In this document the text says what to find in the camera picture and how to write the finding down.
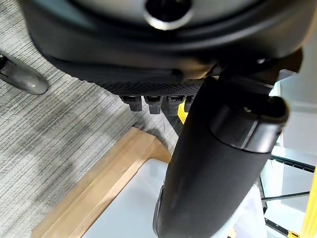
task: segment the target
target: striped carpet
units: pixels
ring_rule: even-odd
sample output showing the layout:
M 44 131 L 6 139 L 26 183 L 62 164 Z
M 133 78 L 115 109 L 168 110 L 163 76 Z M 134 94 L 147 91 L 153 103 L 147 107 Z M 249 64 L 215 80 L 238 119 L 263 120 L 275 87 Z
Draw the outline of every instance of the striped carpet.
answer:
M 0 237 L 27 238 L 41 219 L 131 126 L 173 151 L 163 114 L 133 113 L 118 96 L 57 70 L 34 48 L 13 0 L 0 0 L 0 52 L 51 84 L 32 96 L 0 80 Z

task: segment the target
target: yellow strip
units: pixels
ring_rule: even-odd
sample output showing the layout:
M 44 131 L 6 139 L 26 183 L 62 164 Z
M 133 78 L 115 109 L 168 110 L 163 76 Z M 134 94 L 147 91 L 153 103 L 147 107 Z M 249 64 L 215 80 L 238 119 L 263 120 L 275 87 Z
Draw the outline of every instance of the yellow strip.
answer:
M 315 169 L 312 189 L 300 238 L 317 238 L 317 170 Z
M 178 107 L 178 117 L 183 124 L 185 123 L 185 119 L 186 119 L 187 114 L 188 114 L 188 113 L 184 112 L 184 106 L 185 106 L 185 102 L 180 104 Z

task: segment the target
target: black mesh fabric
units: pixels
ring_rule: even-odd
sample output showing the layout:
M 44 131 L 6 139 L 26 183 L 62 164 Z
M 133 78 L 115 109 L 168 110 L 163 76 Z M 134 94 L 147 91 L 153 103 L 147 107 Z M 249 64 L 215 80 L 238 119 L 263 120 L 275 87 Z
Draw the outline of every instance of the black mesh fabric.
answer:
M 172 96 L 172 95 L 196 95 L 202 80 L 195 83 L 159 84 L 159 83 L 105 83 L 104 89 L 116 95 L 134 96 Z

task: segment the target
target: wooden frame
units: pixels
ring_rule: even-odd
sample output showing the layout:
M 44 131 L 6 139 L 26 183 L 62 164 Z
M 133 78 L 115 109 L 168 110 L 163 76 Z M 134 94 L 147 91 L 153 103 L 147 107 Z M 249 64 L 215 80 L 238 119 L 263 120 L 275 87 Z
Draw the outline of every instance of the wooden frame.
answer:
M 32 238 L 79 238 L 148 159 L 171 155 L 150 134 L 131 128 L 32 231 Z

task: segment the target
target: metal rod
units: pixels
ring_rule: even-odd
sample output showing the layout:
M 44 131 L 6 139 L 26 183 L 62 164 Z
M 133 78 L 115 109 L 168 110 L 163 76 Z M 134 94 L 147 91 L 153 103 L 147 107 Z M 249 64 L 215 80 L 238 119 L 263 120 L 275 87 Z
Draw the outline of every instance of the metal rod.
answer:
M 310 192 L 299 192 L 299 193 L 281 195 L 277 197 L 263 197 L 261 198 L 261 200 L 267 202 L 267 201 L 282 200 L 282 199 L 295 198 L 295 197 L 305 197 L 305 196 L 309 196 L 309 193 Z
M 285 228 L 279 226 L 278 224 L 276 224 L 276 223 L 274 223 L 274 222 L 268 220 L 267 218 L 265 218 L 265 224 L 266 224 L 268 227 L 272 228 L 273 230 L 275 230 L 275 231 L 279 232 L 280 234 L 284 235 L 285 237 L 288 236 L 288 233 L 289 233 L 289 232 L 288 232 L 287 229 L 285 229 Z
M 298 169 L 301 169 L 301 170 L 304 170 L 307 172 L 311 172 L 311 173 L 315 172 L 315 166 L 308 165 L 308 164 L 298 162 L 295 160 L 286 159 L 286 158 L 279 157 L 276 155 L 271 155 L 270 160 L 275 160 L 277 162 L 280 162 L 280 163 L 283 163 L 285 165 L 289 165 L 289 166 L 292 166 L 292 167 L 295 167 L 295 168 L 298 168 Z

